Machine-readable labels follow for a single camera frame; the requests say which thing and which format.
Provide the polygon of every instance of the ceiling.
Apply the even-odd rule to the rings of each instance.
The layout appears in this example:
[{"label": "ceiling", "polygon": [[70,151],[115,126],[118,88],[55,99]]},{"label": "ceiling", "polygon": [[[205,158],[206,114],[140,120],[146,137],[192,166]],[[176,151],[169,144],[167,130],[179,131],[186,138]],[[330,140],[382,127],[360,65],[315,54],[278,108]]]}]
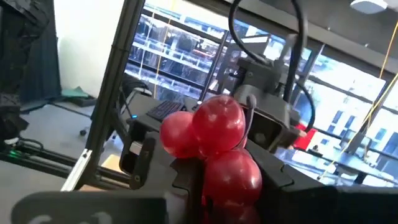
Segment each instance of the ceiling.
[{"label": "ceiling", "polygon": [[384,1],[388,4],[388,6],[391,9],[398,11],[398,0],[384,0]]}]

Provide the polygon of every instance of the floor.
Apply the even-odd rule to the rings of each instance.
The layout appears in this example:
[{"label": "floor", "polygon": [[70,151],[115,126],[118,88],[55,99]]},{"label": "floor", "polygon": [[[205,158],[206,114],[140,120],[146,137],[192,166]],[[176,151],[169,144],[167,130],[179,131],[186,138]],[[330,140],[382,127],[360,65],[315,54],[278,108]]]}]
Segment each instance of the floor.
[{"label": "floor", "polygon": [[[70,103],[60,103],[72,110],[90,115],[93,106],[79,108]],[[30,125],[21,133],[25,138],[36,139],[46,149],[77,158],[85,147],[86,137],[79,131],[89,126],[89,118],[52,105],[23,115]],[[117,139],[107,142],[101,156],[102,163],[110,154],[120,154],[123,145]],[[41,191],[60,190],[65,179],[0,161],[0,223],[8,224],[12,207],[21,198]]]}]

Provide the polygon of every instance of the wire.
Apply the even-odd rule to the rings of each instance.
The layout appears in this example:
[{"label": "wire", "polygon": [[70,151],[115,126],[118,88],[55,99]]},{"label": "wire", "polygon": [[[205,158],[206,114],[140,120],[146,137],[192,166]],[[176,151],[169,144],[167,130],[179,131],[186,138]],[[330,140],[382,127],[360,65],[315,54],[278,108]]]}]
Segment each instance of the wire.
[{"label": "wire", "polygon": [[[379,76],[379,78],[382,77],[382,74],[383,74],[384,68],[385,68],[385,66],[386,66],[386,63],[387,63],[387,60],[388,60],[388,56],[389,56],[389,54],[390,54],[390,49],[391,49],[392,43],[393,43],[393,41],[394,41],[394,38],[395,38],[395,35],[396,35],[396,32],[397,32],[397,29],[398,29],[398,21],[397,21],[397,24],[396,24],[396,26],[395,26],[395,28],[394,28],[394,31],[393,31],[392,35],[391,35],[390,44],[389,44],[389,46],[388,46],[386,56],[384,57],[384,61],[383,61],[383,65],[382,65],[382,67],[381,67],[381,71],[380,71],[380,76]],[[397,81],[397,79],[398,79],[398,72],[396,73],[395,77],[392,79],[392,81],[391,81],[390,84],[388,85],[387,89],[386,89],[386,90],[384,91],[384,93],[381,95],[381,97],[380,97],[380,99],[377,101],[377,103],[376,103],[376,104],[375,104],[375,103],[372,104],[372,107],[371,107],[370,112],[368,113],[368,115],[365,117],[365,119],[363,120],[362,124],[360,125],[360,126],[362,127],[362,126],[365,124],[365,122],[368,121],[368,125],[367,125],[367,127],[366,127],[366,131],[369,129],[369,124],[370,124],[370,121],[371,121],[371,116],[372,116],[373,111],[380,105],[381,102],[384,101],[384,98],[387,96],[387,93],[388,93],[389,90],[393,87],[393,84],[395,84],[395,82]],[[348,146],[351,144],[351,142],[353,141],[353,139],[356,137],[357,134],[358,134],[358,133],[355,133],[354,136],[348,141],[348,143],[347,143],[347,145],[345,146],[345,148],[344,148],[343,150],[341,150],[339,156],[342,155],[342,154],[347,150]],[[368,147],[366,146],[366,147],[365,147],[365,155],[366,155],[367,151],[368,151]],[[330,163],[330,166],[332,166],[335,162],[336,162],[336,160],[333,160],[333,161]],[[321,180],[321,179],[326,175],[327,172],[328,172],[328,171],[327,171],[327,169],[326,169],[321,175],[319,175],[318,180]]]},{"label": "wire", "polygon": [[[171,11],[174,10],[175,7],[175,0],[172,0],[172,6],[171,6]],[[170,27],[170,23],[171,23],[171,18],[169,18],[169,22],[167,23],[167,28],[166,28],[166,33],[164,35],[163,38],[163,48],[164,48],[164,44],[166,43],[166,38],[167,38],[167,34],[169,33],[169,27]],[[157,79],[159,77],[159,70],[160,70],[160,63],[162,61],[162,56],[160,55],[159,57],[159,61],[157,62],[157,68],[156,68],[156,77],[155,77],[155,87],[154,87],[154,99],[156,99],[156,94],[157,94]]]},{"label": "wire", "polygon": [[296,85],[304,92],[311,106],[311,118],[304,130],[307,133],[313,128],[313,124],[315,123],[315,104],[313,103],[311,94],[308,92],[308,90],[299,82],[296,82]]},{"label": "wire", "polygon": [[284,90],[284,100],[290,102],[292,97],[293,84],[296,76],[297,67],[299,66],[301,54],[304,50],[305,41],[307,39],[308,20],[306,13],[303,12],[300,0],[291,0],[294,11],[298,20],[298,36],[294,43],[290,56],[289,71],[287,73],[286,85]]},{"label": "wire", "polygon": [[[387,48],[386,57],[384,57],[383,65],[382,65],[382,67],[380,69],[379,79],[381,79],[381,77],[383,76],[384,68],[386,67],[386,63],[388,61],[388,56],[390,54],[391,46],[392,46],[392,43],[393,43],[394,38],[396,36],[397,29],[398,29],[398,21],[397,21],[396,27],[394,28],[394,31],[392,32],[392,35],[391,35],[391,40],[390,40],[390,44],[388,45],[388,48]],[[371,120],[372,120],[372,113],[370,112],[370,116],[369,116],[369,119],[368,119],[368,124],[366,125],[365,132],[367,132],[369,130],[369,128],[370,128]],[[368,145],[366,145],[366,147],[365,147],[365,155],[367,153],[368,153]]]},{"label": "wire", "polygon": [[[373,111],[380,105],[380,103],[383,101],[383,99],[387,96],[387,92],[393,87],[393,84],[397,81],[398,79],[398,73],[395,75],[395,77],[392,79],[391,83],[389,84],[389,86],[387,87],[386,91],[383,93],[383,95],[380,97],[380,99],[377,101],[377,103],[372,106],[371,111],[369,112],[369,114],[366,116],[366,118],[364,119],[364,121],[362,122],[361,126],[365,124],[366,120],[369,119],[370,115],[373,113]],[[356,137],[358,133],[355,133],[354,136],[348,141],[347,145],[345,146],[345,148],[343,150],[341,150],[340,154],[338,157],[340,157],[348,148],[348,146],[351,144],[351,142],[353,141],[353,139]],[[332,166],[334,163],[336,162],[336,160],[333,160],[329,166]],[[328,172],[327,169],[325,169],[325,171],[323,172],[322,175],[320,175],[318,177],[318,180],[322,179],[326,173]]]},{"label": "wire", "polygon": [[[236,31],[234,29],[234,20],[235,20],[236,11],[238,10],[238,6],[241,1],[242,0],[234,0],[229,10],[228,28],[229,32],[231,33],[231,37],[235,41],[236,45],[238,45],[244,51],[244,53],[246,53],[254,61],[256,61],[257,63],[261,63],[263,65],[267,65],[267,61],[258,54],[255,54],[254,52],[248,50],[244,46],[242,40],[236,34]],[[294,79],[297,67],[299,66],[300,63],[301,54],[304,49],[305,40],[307,38],[307,30],[308,30],[307,15],[303,13],[300,0],[291,0],[291,2],[293,4],[298,19],[298,37],[292,49],[292,54],[291,54],[292,56],[290,58],[290,64],[289,64],[289,72],[286,79],[286,85],[284,90],[284,100],[286,102],[289,102],[292,96]]]},{"label": "wire", "polygon": [[43,152],[44,145],[41,142],[39,142],[37,140],[34,140],[34,139],[23,138],[21,136],[19,136],[18,138],[19,138],[19,143],[22,143],[22,145],[23,144],[27,144],[27,142],[31,142],[31,143],[34,143],[34,144],[38,145],[39,148],[40,148],[39,151],[37,153],[35,153],[35,154],[28,154],[28,153],[25,153],[25,152],[21,152],[24,156],[26,156],[26,157],[38,156],[40,153]]},{"label": "wire", "polygon": [[244,46],[244,43],[242,42],[242,40],[241,40],[241,39],[238,37],[238,35],[236,34],[236,31],[235,31],[235,28],[234,28],[234,20],[235,20],[236,11],[238,10],[238,6],[239,6],[239,3],[240,3],[241,1],[242,1],[242,0],[234,0],[234,1],[232,2],[231,8],[230,8],[230,10],[229,10],[229,16],[228,16],[228,28],[229,28],[229,32],[231,33],[231,37],[232,37],[232,39],[235,41],[235,44],[238,45],[239,48],[241,48],[241,49],[243,50],[244,53],[246,53],[249,57],[251,57],[251,58],[252,58],[254,61],[256,61],[257,63],[266,65],[266,64],[267,64],[266,60],[265,60],[263,57],[261,57],[261,56],[255,54],[255,53],[251,52],[249,49],[247,49],[247,48]]}]

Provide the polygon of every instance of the black cable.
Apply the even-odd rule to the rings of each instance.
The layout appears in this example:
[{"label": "black cable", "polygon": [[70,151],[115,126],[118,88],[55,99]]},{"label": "black cable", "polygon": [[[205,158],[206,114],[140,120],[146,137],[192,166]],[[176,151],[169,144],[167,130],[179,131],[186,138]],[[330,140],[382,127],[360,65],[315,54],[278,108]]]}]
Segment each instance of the black cable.
[{"label": "black cable", "polygon": [[308,122],[308,125],[304,130],[307,133],[313,128],[313,124],[315,122],[315,104],[313,103],[311,94],[308,92],[308,90],[299,82],[296,82],[296,85],[304,92],[304,94],[307,97],[308,101],[310,102],[310,106],[311,106],[310,122]]},{"label": "black cable", "polygon": [[307,15],[303,12],[300,0],[291,0],[298,20],[298,36],[294,43],[292,53],[290,54],[289,71],[287,73],[286,85],[284,90],[284,101],[290,102],[292,96],[293,84],[299,66],[301,54],[304,50],[308,31]]},{"label": "black cable", "polygon": [[20,151],[24,156],[26,156],[26,157],[37,156],[37,155],[39,155],[40,153],[43,152],[44,145],[41,142],[39,142],[37,140],[34,140],[34,139],[23,138],[21,136],[19,136],[18,138],[19,138],[19,142],[18,142],[19,144],[27,144],[27,142],[31,142],[31,143],[34,143],[34,144],[38,145],[39,148],[40,148],[39,151],[36,154],[28,154],[28,153]]},{"label": "black cable", "polygon": [[232,2],[231,8],[229,10],[229,16],[228,16],[229,32],[231,33],[231,37],[235,41],[235,44],[238,45],[243,50],[244,53],[246,53],[249,57],[251,57],[257,63],[266,65],[267,64],[266,60],[263,57],[251,52],[250,50],[248,50],[244,46],[244,43],[242,42],[242,40],[236,34],[236,31],[235,31],[235,28],[234,28],[234,20],[235,20],[236,11],[238,10],[238,6],[239,6],[239,3],[241,1],[242,0],[235,0],[235,1]]}]

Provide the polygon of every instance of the balloon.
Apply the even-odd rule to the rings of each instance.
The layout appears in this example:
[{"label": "balloon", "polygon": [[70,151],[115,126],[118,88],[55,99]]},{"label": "balloon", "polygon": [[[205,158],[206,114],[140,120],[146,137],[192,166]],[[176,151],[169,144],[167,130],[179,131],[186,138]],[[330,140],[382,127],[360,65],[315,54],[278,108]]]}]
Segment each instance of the balloon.
[{"label": "balloon", "polygon": [[253,157],[252,157],[252,155],[250,154],[250,152],[249,152],[249,151],[247,151],[247,150],[246,150],[246,149],[244,149],[244,148],[237,147],[237,148],[234,148],[233,150],[236,150],[236,151],[242,152],[243,154],[245,154],[245,155],[249,156],[249,157],[250,157],[250,159],[253,159]]},{"label": "balloon", "polygon": [[260,169],[245,153],[232,150],[207,159],[203,190],[214,203],[253,205],[261,188]]},{"label": "balloon", "polygon": [[192,130],[193,114],[178,111],[168,115],[160,125],[160,140],[163,148],[177,158],[198,155],[198,141]]},{"label": "balloon", "polygon": [[243,137],[245,117],[242,107],[234,98],[214,96],[202,103],[193,115],[193,131],[199,150],[205,156],[229,151]]}]

